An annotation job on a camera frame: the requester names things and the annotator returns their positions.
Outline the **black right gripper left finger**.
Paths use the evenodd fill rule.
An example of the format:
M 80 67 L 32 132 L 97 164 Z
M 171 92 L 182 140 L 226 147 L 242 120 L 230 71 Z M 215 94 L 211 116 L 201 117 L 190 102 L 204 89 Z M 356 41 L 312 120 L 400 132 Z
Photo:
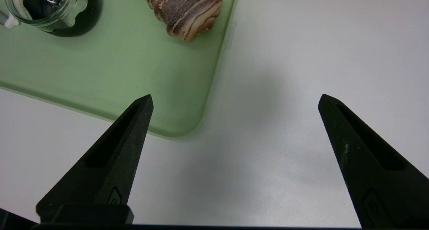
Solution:
M 42 223 L 65 204 L 124 204 L 133 186 L 154 104 L 135 100 L 38 202 Z

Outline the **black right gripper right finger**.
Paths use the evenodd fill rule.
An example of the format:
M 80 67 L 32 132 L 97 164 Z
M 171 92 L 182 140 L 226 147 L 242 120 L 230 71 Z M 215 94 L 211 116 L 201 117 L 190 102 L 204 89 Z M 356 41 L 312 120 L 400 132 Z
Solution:
M 427 228 L 428 178 L 340 100 L 318 110 L 361 226 Z

